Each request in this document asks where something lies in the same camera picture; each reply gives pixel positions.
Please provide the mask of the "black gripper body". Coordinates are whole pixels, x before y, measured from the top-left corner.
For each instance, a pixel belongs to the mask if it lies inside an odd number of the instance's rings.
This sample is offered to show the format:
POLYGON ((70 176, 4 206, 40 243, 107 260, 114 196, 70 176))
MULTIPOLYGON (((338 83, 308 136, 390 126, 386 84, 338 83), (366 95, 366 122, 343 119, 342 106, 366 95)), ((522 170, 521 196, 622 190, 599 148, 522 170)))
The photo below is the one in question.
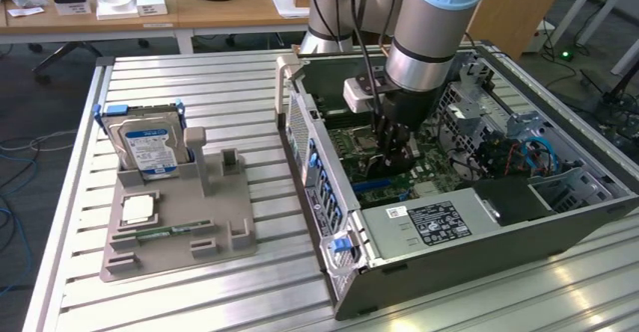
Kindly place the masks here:
POLYGON ((428 118, 434 104, 435 90, 391 90, 384 93, 382 101, 383 116, 394 125, 406 126, 414 132, 428 118))

